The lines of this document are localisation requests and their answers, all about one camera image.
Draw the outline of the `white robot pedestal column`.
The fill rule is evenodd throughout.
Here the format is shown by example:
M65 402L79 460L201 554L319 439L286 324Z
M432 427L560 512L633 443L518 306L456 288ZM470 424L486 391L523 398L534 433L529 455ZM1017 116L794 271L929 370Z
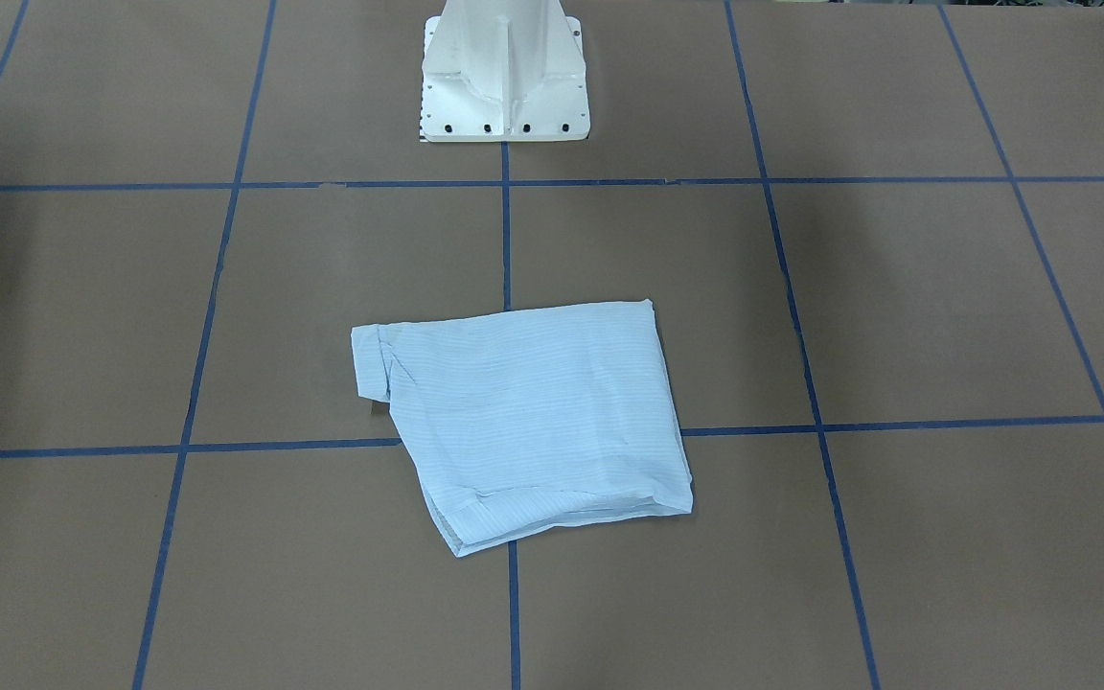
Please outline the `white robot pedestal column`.
M583 26L560 1L448 1L425 20L425 144L573 144L591 114Z

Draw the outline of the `light blue button-up shirt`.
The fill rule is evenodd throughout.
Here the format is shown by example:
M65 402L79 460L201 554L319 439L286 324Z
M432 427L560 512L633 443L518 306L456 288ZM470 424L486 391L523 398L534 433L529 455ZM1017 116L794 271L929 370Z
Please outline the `light blue button-up shirt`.
M368 323L350 342L355 392L388 406L456 558L694 510L652 301Z

